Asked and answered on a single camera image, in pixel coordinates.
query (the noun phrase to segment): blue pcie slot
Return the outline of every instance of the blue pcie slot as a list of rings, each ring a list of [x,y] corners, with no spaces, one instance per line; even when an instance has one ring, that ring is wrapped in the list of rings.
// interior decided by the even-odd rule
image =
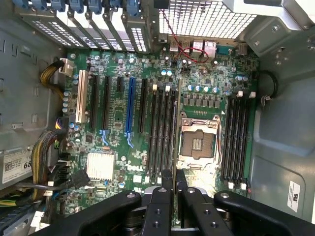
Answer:
[[[131,142],[131,138],[132,138],[132,117],[133,117],[133,104],[134,104],[135,91],[136,91],[136,78],[130,77],[125,136],[127,137],[128,145],[131,148],[134,147],[132,142]]]

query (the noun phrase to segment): heatsink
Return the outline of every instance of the heatsink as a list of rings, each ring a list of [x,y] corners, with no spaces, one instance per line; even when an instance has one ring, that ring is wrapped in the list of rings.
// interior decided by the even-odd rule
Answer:
[[[87,174],[90,179],[111,180],[114,173],[114,164],[114,154],[89,153]]]

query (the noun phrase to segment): power supply label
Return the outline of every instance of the power supply label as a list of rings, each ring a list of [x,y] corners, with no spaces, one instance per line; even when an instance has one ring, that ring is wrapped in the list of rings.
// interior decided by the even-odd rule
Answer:
[[[297,212],[298,206],[299,206],[299,195],[300,195],[300,186],[290,181],[289,186],[289,195],[287,198],[287,206]]]
[[[7,183],[32,172],[31,150],[4,151],[2,183]]]

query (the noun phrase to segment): motherboard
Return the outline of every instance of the motherboard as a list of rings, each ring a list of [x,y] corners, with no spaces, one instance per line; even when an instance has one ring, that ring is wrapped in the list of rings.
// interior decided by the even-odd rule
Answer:
[[[69,191],[66,215],[123,190],[143,194],[161,185],[163,169],[184,170],[188,185],[209,196],[224,189],[246,195],[254,53],[218,46],[214,59],[195,63],[167,51],[74,50],[67,62],[73,74],[64,90],[69,132],[62,156],[69,165],[60,178],[85,169],[91,183]]]

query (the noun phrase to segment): white connector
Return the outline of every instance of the white connector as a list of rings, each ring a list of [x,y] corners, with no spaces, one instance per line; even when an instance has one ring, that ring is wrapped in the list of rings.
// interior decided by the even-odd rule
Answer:
[[[250,93],[250,98],[256,98],[256,92],[251,92]]]
[[[64,66],[59,68],[59,73],[62,73],[66,76],[72,76],[73,75],[73,67],[74,63],[73,61],[67,59],[67,58],[60,58],[64,62]]]
[[[243,97],[243,91],[238,91],[238,93],[237,93],[236,96],[237,96],[237,97]]]
[[[87,104],[87,90],[88,90],[88,72],[80,70],[79,72],[79,88],[77,111],[75,116],[76,123],[84,123],[85,121],[85,107]]]

